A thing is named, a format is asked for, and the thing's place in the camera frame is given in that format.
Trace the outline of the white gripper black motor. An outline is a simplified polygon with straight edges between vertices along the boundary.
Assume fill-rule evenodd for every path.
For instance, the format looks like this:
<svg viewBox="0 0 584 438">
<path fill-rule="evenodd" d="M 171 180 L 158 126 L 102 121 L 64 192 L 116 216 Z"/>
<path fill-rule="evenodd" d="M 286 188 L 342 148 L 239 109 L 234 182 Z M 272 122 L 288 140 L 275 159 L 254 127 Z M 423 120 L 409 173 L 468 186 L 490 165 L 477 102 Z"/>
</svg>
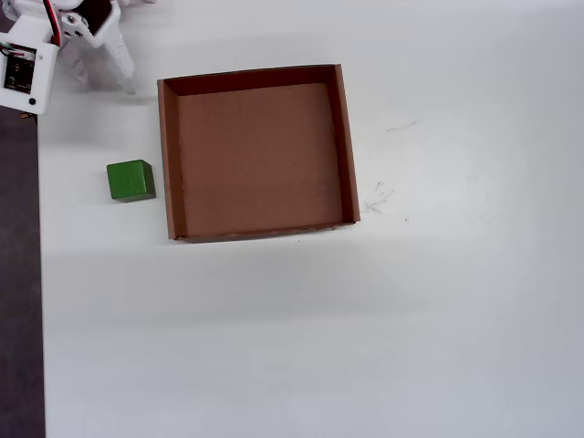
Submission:
<svg viewBox="0 0 584 438">
<path fill-rule="evenodd" d="M 102 29 L 118 20 L 119 15 L 115 1 L 62 1 L 60 18 L 63 34 L 69 40 L 60 49 L 60 61 L 73 78 L 82 85 L 88 85 L 88 70 L 81 52 L 72 41 L 78 40 L 89 47 L 100 47 L 103 44 L 118 84 L 127 94 L 134 94 L 135 66 L 122 33 L 117 27 L 112 27 L 102 36 Z"/>
</svg>

